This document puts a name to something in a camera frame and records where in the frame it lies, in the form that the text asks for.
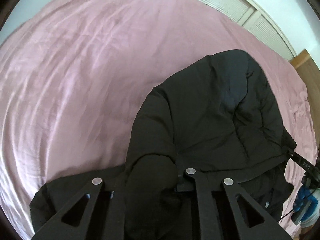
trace round metal bolt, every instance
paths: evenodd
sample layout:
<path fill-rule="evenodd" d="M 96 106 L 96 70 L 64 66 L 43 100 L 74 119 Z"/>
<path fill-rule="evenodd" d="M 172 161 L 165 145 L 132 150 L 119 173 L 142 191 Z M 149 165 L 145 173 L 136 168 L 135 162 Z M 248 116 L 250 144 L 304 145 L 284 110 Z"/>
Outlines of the round metal bolt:
<path fill-rule="evenodd" d="M 186 173 L 192 175 L 192 174 L 195 174 L 196 173 L 196 170 L 194 168 L 187 168 L 186 169 Z"/>
<path fill-rule="evenodd" d="M 94 184 L 94 185 L 99 185 L 101 182 L 102 182 L 101 178 L 94 178 L 92 180 L 92 184 Z"/>
<path fill-rule="evenodd" d="M 223 183 L 228 185 L 228 186 L 231 186 L 233 184 L 233 179 L 226 178 L 226 179 L 223 180 Z"/>

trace wooden headboard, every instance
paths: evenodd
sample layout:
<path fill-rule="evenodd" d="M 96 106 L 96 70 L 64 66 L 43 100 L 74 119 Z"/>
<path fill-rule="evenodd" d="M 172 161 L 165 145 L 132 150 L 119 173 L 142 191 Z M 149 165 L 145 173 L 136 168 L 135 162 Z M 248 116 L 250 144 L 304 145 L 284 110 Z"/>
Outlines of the wooden headboard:
<path fill-rule="evenodd" d="M 306 50 L 303 50 L 291 62 L 300 78 L 307 86 L 313 128 L 317 147 L 320 141 L 320 69 Z"/>

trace pink fabric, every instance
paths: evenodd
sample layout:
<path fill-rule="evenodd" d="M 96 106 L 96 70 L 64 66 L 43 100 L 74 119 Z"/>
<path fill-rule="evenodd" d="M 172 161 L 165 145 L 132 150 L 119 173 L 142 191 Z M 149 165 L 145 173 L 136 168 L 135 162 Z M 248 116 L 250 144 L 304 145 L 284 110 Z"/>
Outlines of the pink fabric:
<path fill-rule="evenodd" d="M 0 204 L 22 238 L 33 235 L 28 205 L 44 183 L 124 163 L 149 91 L 229 49 L 262 66 L 297 152 L 314 163 L 307 90 L 296 71 L 202 2 L 54 0 L 12 34 L 0 49 Z M 290 162 L 293 196 L 302 176 Z M 289 217 L 281 225 L 291 235 L 297 230 Z"/>

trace wall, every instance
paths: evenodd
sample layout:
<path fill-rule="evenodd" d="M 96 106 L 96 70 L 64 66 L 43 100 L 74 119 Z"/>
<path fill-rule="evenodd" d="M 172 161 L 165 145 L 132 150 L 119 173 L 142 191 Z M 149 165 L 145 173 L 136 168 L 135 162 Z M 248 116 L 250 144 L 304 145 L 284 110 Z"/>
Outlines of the wall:
<path fill-rule="evenodd" d="M 320 20 L 306 0 L 253 0 L 276 22 L 299 54 L 306 49 L 320 68 Z"/>
<path fill-rule="evenodd" d="M 0 44 L 2 44 L 2 42 L 18 26 L 32 18 L 44 5 L 50 1 L 51 0 L 20 0 L 0 31 Z"/>

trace hand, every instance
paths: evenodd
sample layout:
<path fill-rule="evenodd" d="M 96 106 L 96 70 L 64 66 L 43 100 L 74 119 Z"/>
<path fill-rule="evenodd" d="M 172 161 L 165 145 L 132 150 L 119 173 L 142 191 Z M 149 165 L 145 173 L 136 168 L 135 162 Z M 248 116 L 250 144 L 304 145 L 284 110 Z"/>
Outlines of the hand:
<path fill-rule="evenodd" d="M 301 219 L 301 227 L 306 228 L 314 225 L 320 216 L 320 189 L 309 189 L 303 185 L 297 194 L 293 204 L 293 211 L 297 212 L 305 199 L 311 200 L 311 205 Z"/>

